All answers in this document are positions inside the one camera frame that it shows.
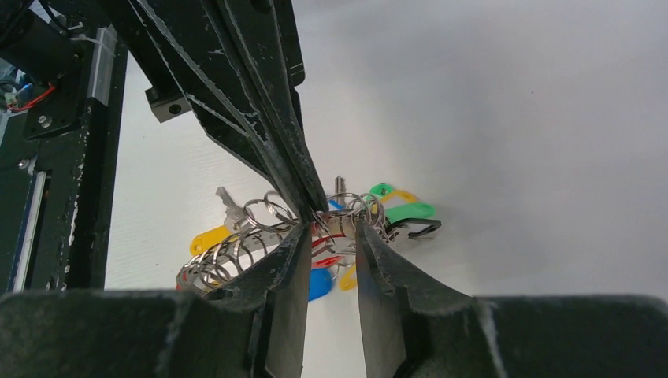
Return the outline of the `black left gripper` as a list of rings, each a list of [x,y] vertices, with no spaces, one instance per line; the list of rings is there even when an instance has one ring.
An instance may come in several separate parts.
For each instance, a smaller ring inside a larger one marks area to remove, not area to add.
[[[305,79],[289,1],[101,1],[99,8],[153,87],[159,123],[191,112],[205,133],[284,196],[324,212],[303,133]]]

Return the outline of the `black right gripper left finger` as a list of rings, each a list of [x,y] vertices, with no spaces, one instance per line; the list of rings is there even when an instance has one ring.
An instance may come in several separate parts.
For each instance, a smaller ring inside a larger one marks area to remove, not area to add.
[[[223,287],[24,291],[1,300],[4,377],[298,377],[311,230]]]

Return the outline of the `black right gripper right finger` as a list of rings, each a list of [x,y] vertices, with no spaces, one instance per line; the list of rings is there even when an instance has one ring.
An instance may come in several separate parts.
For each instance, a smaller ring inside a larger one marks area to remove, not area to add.
[[[667,304],[645,295],[473,297],[356,228],[369,377],[664,377]]]

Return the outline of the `red key tag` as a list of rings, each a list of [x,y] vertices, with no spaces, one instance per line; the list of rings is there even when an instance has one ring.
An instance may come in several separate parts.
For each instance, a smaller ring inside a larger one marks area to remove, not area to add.
[[[313,225],[311,241],[311,268],[325,269],[336,264],[348,247],[350,240],[341,225],[330,225],[328,231],[322,226]]]

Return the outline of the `large keyring with yellow handle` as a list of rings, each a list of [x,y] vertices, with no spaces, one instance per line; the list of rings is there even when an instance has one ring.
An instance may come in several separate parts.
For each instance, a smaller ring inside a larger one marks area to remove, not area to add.
[[[400,233],[390,227],[380,198],[369,193],[357,195],[344,192],[333,195],[329,200],[329,210],[316,213],[310,225],[310,242],[314,224],[326,231],[330,225],[341,225],[350,240],[341,259],[330,267],[351,265],[356,228],[361,221],[367,222],[385,242],[393,243],[399,238]],[[191,256],[176,274],[176,289],[205,295],[223,287],[276,251],[288,234],[302,223],[302,219],[290,211],[276,191],[268,191],[261,198],[238,205],[243,207],[250,225],[206,252]]]

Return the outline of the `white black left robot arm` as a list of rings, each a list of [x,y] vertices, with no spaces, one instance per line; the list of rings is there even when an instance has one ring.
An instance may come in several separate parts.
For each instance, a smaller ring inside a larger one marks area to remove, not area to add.
[[[14,109],[1,154],[3,220],[39,230],[109,225],[121,130],[122,79],[133,57],[160,122],[193,112],[207,137],[267,180],[290,209],[328,208],[306,146],[305,73],[289,1],[56,1],[82,40],[32,11],[1,4],[1,57],[40,90]]]

